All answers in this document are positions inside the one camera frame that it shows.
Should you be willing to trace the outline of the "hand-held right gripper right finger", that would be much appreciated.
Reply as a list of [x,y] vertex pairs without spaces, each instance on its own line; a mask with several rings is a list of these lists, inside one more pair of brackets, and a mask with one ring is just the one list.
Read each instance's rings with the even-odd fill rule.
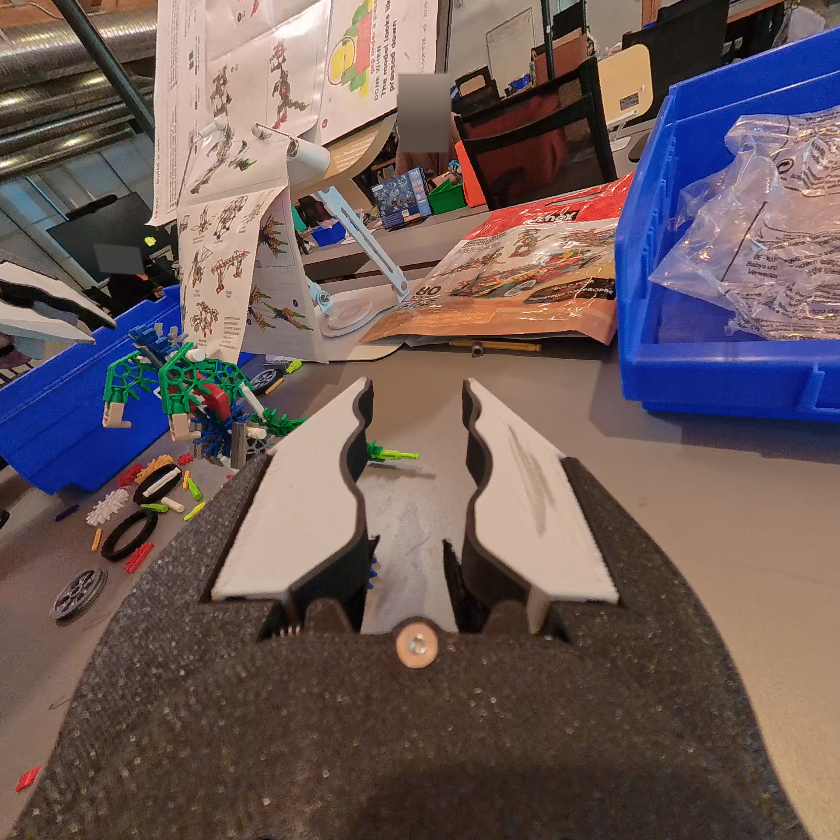
[[477,379],[462,390],[469,500],[461,573],[486,609],[503,601],[527,617],[559,602],[615,606],[619,593],[587,521],[571,469],[579,463]]

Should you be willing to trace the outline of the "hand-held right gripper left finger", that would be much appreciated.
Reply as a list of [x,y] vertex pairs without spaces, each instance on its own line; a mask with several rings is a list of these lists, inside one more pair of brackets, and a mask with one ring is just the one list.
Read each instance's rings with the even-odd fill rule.
[[215,602],[279,603],[304,617],[317,600],[363,617],[370,540],[359,479],[374,387],[358,379],[267,454],[255,495],[214,581]]

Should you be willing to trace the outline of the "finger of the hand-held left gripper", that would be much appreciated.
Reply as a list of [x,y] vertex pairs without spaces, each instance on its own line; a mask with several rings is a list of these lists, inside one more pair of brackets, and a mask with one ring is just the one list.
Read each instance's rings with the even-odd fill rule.
[[118,324],[91,299],[62,280],[1,261],[1,299],[18,308],[34,309],[36,303],[75,314],[91,329],[116,329]]
[[35,308],[1,306],[1,333],[13,343],[20,340],[61,343],[95,343],[89,332],[78,328],[79,317],[49,305]]

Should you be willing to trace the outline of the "blue plastic bin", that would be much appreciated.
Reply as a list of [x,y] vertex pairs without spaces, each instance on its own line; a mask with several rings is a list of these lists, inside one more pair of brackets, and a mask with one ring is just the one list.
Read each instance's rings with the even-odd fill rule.
[[615,240],[623,395],[650,412],[837,424],[838,341],[725,334],[721,308],[649,281],[677,241],[681,190],[721,171],[724,135],[747,114],[838,104],[838,27],[677,83],[659,111]]
[[156,322],[181,326],[178,286],[117,317],[116,329],[97,329],[94,344],[74,344],[2,389],[1,454],[30,485],[48,494],[98,490],[169,430],[161,400],[144,392],[125,407],[131,428],[102,426],[110,363],[133,351],[131,329]]

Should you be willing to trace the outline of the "colourful toy construction model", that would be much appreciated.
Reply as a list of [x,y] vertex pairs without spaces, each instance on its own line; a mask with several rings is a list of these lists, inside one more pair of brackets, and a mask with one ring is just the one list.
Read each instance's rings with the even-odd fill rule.
[[141,392],[157,392],[172,439],[191,445],[194,456],[235,470],[284,438],[249,420],[269,408],[235,363],[206,356],[177,328],[164,334],[159,323],[129,336],[134,352],[110,364],[104,404],[127,405]]

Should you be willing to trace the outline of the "black monitor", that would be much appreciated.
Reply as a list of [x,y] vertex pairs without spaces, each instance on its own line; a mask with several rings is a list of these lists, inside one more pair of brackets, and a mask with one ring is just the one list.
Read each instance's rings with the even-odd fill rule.
[[102,247],[120,249],[140,271],[158,258],[173,261],[177,245],[172,234],[166,227],[151,226],[150,220],[151,210],[137,192],[109,194],[72,211],[67,220],[49,227],[47,235],[101,284],[109,275],[100,267]]

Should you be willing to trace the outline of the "green and lime connector cluster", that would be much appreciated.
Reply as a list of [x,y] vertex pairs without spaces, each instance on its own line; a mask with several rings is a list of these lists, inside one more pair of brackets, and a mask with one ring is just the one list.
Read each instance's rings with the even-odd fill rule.
[[[268,435],[275,437],[288,436],[292,431],[306,422],[306,418],[290,419],[287,414],[278,415],[276,409],[266,409],[263,413],[251,414],[249,420],[263,427]],[[372,441],[366,445],[367,459],[370,462],[384,463],[390,460],[418,460],[419,454],[384,448]]]

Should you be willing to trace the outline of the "yellow rod with grey connector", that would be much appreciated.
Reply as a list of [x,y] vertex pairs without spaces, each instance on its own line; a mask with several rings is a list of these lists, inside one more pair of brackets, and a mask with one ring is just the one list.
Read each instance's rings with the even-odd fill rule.
[[473,342],[483,342],[485,346],[484,355],[490,352],[538,354],[542,351],[542,345],[540,343],[525,342],[520,340],[505,341],[497,339],[457,339],[448,341],[448,346],[470,351],[469,347]]

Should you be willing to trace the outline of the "white snowflake connector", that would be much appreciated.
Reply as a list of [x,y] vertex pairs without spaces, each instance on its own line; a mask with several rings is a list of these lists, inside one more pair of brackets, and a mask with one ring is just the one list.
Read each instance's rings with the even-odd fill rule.
[[119,487],[108,493],[87,514],[87,525],[95,529],[103,526],[115,513],[118,513],[126,506],[132,494],[126,487]]

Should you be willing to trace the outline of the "large model picture poster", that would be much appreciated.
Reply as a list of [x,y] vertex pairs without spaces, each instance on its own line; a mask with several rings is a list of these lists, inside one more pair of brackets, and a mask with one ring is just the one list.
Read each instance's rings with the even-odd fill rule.
[[290,163],[319,116],[332,3],[161,1],[153,224],[176,221],[186,339],[323,361]]

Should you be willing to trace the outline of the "grey toy wheel hub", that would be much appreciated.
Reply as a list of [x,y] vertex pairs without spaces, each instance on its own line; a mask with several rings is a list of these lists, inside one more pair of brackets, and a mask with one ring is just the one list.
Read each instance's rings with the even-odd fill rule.
[[65,623],[85,612],[95,602],[108,581],[104,569],[81,572],[56,596],[50,615],[57,623]]

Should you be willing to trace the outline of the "pale metal stand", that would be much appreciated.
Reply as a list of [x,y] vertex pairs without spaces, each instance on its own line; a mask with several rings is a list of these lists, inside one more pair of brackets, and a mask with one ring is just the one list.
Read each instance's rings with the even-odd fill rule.
[[402,269],[385,252],[380,243],[362,224],[356,213],[335,186],[318,191],[318,198],[326,209],[350,233],[363,252],[390,282],[393,291],[369,291],[366,298],[340,297],[333,299],[320,285],[308,279],[310,297],[315,309],[321,312],[320,330],[326,338],[338,338],[362,329],[409,295],[408,281]]

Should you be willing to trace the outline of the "small green box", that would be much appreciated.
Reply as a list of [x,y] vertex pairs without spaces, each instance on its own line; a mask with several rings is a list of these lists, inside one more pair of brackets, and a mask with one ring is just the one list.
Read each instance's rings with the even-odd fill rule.
[[444,215],[467,207],[464,186],[445,179],[427,194],[428,204],[433,215]]

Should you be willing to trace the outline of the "blue printed box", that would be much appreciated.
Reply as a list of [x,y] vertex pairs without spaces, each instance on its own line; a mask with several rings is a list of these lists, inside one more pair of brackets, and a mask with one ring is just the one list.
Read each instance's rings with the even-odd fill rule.
[[386,230],[403,228],[434,214],[428,199],[430,172],[423,167],[372,186],[374,204]]

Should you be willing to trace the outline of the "clear plastic parts bag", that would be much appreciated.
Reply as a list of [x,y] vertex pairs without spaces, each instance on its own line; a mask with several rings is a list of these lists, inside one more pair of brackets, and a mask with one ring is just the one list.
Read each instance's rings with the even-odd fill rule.
[[839,338],[839,107],[743,115],[724,138],[733,161],[685,187],[687,231],[650,276],[730,311],[728,333]]

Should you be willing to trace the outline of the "black mesh chair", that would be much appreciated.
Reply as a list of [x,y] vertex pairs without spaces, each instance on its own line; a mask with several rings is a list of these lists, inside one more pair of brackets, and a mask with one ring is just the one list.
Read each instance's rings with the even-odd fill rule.
[[495,211],[616,179],[597,58],[455,126]]

